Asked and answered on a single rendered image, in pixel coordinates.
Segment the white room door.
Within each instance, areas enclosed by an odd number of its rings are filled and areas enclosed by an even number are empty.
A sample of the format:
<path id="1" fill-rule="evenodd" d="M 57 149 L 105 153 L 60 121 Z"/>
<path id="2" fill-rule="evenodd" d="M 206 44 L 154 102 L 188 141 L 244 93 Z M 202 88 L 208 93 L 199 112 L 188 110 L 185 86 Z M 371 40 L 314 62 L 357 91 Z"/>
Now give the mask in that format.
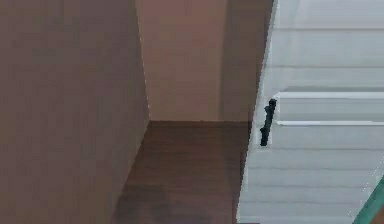
<path id="1" fill-rule="evenodd" d="M 274 0 L 236 224 L 352 224 L 383 176 L 384 0 Z"/>

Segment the green door frame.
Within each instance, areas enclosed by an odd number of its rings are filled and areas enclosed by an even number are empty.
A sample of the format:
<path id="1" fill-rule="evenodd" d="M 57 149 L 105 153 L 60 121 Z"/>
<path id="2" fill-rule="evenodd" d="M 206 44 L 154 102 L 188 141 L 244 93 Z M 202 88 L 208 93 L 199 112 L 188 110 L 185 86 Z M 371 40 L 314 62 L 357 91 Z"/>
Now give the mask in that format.
<path id="1" fill-rule="evenodd" d="M 371 224 L 384 206 L 384 176 L 364 204 L 352 224 Z"/>

